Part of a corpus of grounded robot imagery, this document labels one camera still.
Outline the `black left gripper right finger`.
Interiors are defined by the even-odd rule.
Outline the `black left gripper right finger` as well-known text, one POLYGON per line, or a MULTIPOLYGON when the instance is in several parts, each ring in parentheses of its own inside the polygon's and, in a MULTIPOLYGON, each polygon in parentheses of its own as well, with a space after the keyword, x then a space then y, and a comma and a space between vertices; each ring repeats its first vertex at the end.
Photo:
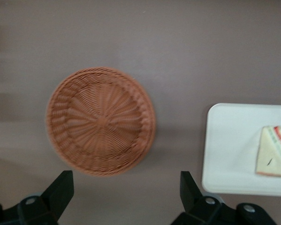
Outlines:
POLYGON ((204 196, 188 171, 180 173, 180 199, 184 207, 173 225, 210 225, 218 217, 222 203, 204 196))

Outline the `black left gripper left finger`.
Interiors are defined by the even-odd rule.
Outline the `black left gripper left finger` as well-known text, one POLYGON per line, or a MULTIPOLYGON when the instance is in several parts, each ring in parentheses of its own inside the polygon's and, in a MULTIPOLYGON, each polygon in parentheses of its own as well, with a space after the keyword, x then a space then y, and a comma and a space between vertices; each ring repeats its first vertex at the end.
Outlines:
POLYGON ((40 195, 23 199, 17 206, 22 225, 57 225, 74 195, 72 171, 63 171, 40 195))

